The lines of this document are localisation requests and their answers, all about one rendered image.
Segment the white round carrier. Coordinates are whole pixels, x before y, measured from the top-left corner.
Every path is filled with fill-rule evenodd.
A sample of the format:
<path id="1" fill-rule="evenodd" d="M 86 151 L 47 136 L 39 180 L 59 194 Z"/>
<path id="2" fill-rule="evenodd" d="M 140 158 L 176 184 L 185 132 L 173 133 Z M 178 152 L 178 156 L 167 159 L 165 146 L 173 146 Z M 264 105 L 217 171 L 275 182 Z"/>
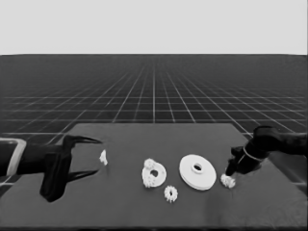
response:
<path id="1" fill-rule="evenodd" d="M 143 169 L 141 171 L 141 178 L 146 177 L 148 175 L 152 175 L 155 177 L 155 186 L 153 188 L 160 187 L 167 179 L 167 171 L 165 167 L 158 162 L 156 162 L 156 165 L 151 170 L 146 169 L 143 166 Z"/>

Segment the large thick white disc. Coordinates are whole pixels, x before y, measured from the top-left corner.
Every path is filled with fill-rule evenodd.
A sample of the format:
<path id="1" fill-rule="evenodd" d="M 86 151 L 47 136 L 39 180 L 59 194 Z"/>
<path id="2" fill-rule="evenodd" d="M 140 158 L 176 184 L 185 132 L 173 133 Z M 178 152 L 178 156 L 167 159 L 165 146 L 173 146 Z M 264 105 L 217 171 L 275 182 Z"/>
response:
<path id="1" fill-rule="evenodd" d="M 214 166 L 196 154 L 189 154 L 181 159 L 179 172 L 185 183 L 199 191 L 210 190 L 217 180 Z"/>

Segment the small white T-shaped piece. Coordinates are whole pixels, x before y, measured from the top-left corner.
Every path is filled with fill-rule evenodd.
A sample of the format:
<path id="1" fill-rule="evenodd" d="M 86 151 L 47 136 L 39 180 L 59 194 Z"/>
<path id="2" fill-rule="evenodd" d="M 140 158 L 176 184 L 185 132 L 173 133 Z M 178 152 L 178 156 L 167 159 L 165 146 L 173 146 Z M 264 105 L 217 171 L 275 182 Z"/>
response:
<path id="1" fill-rule="evenodd" d="M 99 157 L 99 160 L 100 162 L 106 166 L 108 164 L 108 160 L 107 160 L 107 151 L 106 149 L 104 149 L 101 154 L 100 154 L 100 157 Z"/>

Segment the small white gear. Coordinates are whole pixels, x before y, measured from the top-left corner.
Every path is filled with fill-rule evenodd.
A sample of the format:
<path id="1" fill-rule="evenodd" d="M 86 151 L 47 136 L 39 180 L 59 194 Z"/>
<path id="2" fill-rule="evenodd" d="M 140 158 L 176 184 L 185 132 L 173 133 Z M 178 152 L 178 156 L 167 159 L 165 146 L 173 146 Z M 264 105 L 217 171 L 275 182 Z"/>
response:
<path id="1" fill-rule="evenodd" d="M 143 184 L 146 188 L 153 188 L 155 186 L 155 177 L 148 175 L 142 178 Z"/>
<path id="2" fill-rule="evenodd" d="M 236 180 L 232 176 L 227 176 L 226 174 L 220 176 L 220 182 L 228 189 L 232 189 L 236 185 Z"/>
<path id="3" fill-rule="evenodd" d="M 175 202 L 178 198 L 178 191 L 173 186 L 166 186 L 164 190 L 164 196 L 167 202 Z"/>
<path id="4" fill-rule="evenodd" d="M 151 170 L 156 165 L 156 162 L 153 159 L 146 159 L 143 165 L 146 169 Z"/>

